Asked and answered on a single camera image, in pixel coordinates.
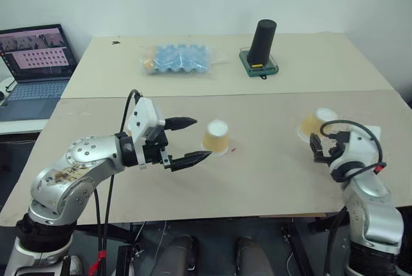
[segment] white wall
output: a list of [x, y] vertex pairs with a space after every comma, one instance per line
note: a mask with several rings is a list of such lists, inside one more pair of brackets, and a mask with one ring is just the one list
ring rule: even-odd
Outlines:
[[262, 18], [279, 33], [346, 32], [412, 98], [412, 0], [0, 0], [0, 30], [61, 23], [78, 58], [94, 35], [253, 33]]

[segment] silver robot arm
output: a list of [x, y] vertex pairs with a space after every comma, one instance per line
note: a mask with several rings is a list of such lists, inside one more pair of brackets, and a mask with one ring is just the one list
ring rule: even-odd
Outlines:
[[[380, 127], [366, 128], [379, 140]], [[329, 157], [323, 156], [315, 134], [310, 145], [315, 162], [327, 163], [334, 180], [342, 183], [342, 198], [350, 216], [351, 254], [346, 274], [396, 275], [395, 256], [400, 251], [404, 223], [391, 192], [374, 172], [375, 167], [377, 171], [383, 169], [374, 165], [377, 145], [356, 125], [330, 137], [337, 144], [330, 149]]]
[[144, 169], [146, 163], [161, 163], [174, 171], [204, 160], [211, 152], [191, 152], [177, 160], [167, 154], [165, 130], [194, 123], [196, 120], [186, 117], [164, 119], [150, 99], [137, 97], [128, 123], [131, 136], [121, 132], [73, 142], [58, 162], [35, 178], [28, 213], [16, 224], [17, 238], [5, 275], [24, 275], [42, 268], [43, 273], [54, 269], [54, 275], [60, 275], [59, 271], [67, 269], [72, 233], [90, 196], [99, 183], [125, 167]]

